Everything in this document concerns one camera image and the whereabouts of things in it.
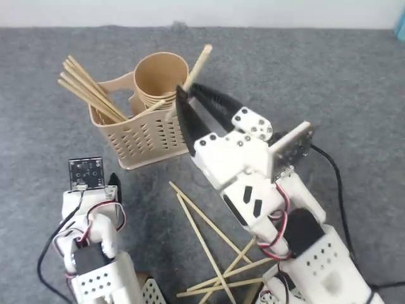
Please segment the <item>black cable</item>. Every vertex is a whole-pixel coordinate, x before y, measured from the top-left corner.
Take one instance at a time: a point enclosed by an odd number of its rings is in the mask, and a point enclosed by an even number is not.
[[[333,160],[333,158],[328,153],[323,151],[321,148],[315,146],[314,144],[311,144],[311,148],[314,149],[316,152],[318,152],[323,157],[325,157],[328,160],[328,162],[332,165],[333,169],[335,170],[336,179],[337,179],[337,198],[339,201],[340,216],[342,217],[344,236],[346,238],[347,248],[349,249],[351,258],[352,258],[354,264],[357,265],[356,256],[354,254],[352,238],[350,236],[349,226],[347,224],[346,209],[344,207],[344,200],[343,200],[343,183],[342,183],[342,176],[340,175],[340,170],[339,170],[338,166],[336,165],[335,161]]]
[[[280,263],[277,263],[277,269],[278,269],[278,273],[282,276],[282,283],[284,285],[285,288],[285,304],[289,304],[290,303],[290,288],[289,288],[289,283],[287,282],[287,279],[285,278],[284,272],[281,271],[280,268]]]
[[[57,290],[55,287],[53,287],[52,285],[50,285],[45,279],[44,276],[42,275],[42,271],[41,271],[41,266],[42,263],[44,261],[45,255],[49,249],[49,246],[52,243],[52,240],[54,239],[54,237],[58,234],[58,232],[63,228],[63,226],[66,225],[66,223],[76,214],[76,212],[80,209],[80,205],[82,204],[83,201],[83,195],[84,195],[84,191],[82,191],[82,194],[80,195],[80,200],[79,203],[77,205],[77,207],[74,209],[74,211],[72,211],[58,226],[58,228],[56,228],[56,230],[51,234],[51,236],[49,237],[49,239],[47,240],[44,249],[42,250],[42,253],[40,254],[39,258],[38,258],[38,262],[37,262],[37,275],[38,278],[40,280],[41,283],[43,283],[43,285],[45,285],[45,287],[47,289],[49,289],[50,291],[52,291],[54,294],[58,295],[62,300],[64,300],[65,302],[72,304],[73,302],[69,300],[69,298],[67,296],[65,296],[63,293],[61,293],[59,290]]]
[[[375,290],[371,291],[371,295],[368,297],[366,304],[371,304],[375,296]]]
[[[70,279],[69,278],[66,278],[66,286],[68,286],[68,289],[69,289],[70,294],[72,295],[72,297],[75,297],[75,293],[73,292],[72,285],[70,284]]]
[[[398,282],[392,282],[392,283],[384,283],[380,285],[375,285],[375,288],[377,289],[388,289],[388,288],[395,288],[395,287],[402,287],[405,286],[405,281],[398,281]]]

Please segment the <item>circuit board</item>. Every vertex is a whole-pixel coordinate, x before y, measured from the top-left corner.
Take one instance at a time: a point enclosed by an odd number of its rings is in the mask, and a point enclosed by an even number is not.
[[[280,174],[295,165],[306,156],[311,147],[313,127],[309,122],[303,122],[294,130],[287,133],[273,146],[270,146],[274,156],[274,166],[271,181],[274,182]]]
[[[101,157],[69,160],[71,190],[104,187],[103,159]]]

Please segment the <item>white plastic bracket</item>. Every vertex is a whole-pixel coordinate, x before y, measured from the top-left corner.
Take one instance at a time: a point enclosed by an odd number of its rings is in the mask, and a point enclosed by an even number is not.
[[[326,221],[327,214],[325,210],[294,170],[289,170],[285,175],[282,175],[281,178],[277,180],[277,183],[283,188],[290,200],[294,202],[296,208],[309,210],[320,224]]]
[[[268,141],[273,135],[273,127],[270,121],[246,106],[242,107],[232,117],[232,124],[262,141]]]
[[[250,233],[269,243],[276,238],[278,231],[268,216],[284,207],[284,199],[269,179],[242,172],[221,192],[221,197]],[[271,249],[278,255],[286,255],[289,250],[284,239]]]
[[[264,176],[269,174],[267,144],[248,134],[232,131],[225,137],[218,137],[216,133],[210,133],[196,141],[194,149],[194,163],[215,189],[220,189],[247,168]]]
[[[62,218],[67,217],[79,204],[80,202],[80,191],[65,191],[63,193],[63,206],[62,206]],[[75,214],[85,215],[87,211],[94,205],[101,203],[103,201],[116,201],[118,198],[118,188],[117,186],[105,186],[100,189],[86,190],[83,193],[83,200],[80,209]],[[97,209],[98,213],[102,213],[111,219],[113,225],[118,225],[118,218],[116,213],[116,206],[102,206]]]
[[[307,302],[364,304],[371,289],[358,272],[336,230],[322,225],[325,235],[296,259],[281,262]],[[383,304],[376,294],[372,304]]]
[[[78,304],[109,297],[119,304],[144,303],[134,265],[124,251],[113,263],[74,277],[72,287]]]

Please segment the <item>beige plastic handle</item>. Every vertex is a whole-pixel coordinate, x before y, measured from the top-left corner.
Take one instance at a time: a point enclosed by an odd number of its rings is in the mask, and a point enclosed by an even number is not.
[[[134,72],[129,72],[113,80],[99,82],[99,85],[107,92],[128,89],[135,93]]]

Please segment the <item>white wall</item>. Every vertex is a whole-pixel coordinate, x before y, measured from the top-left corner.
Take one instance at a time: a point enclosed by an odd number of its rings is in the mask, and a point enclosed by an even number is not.
[[[405,0],[0,0],[2,27],[123,25],[391,29]]]

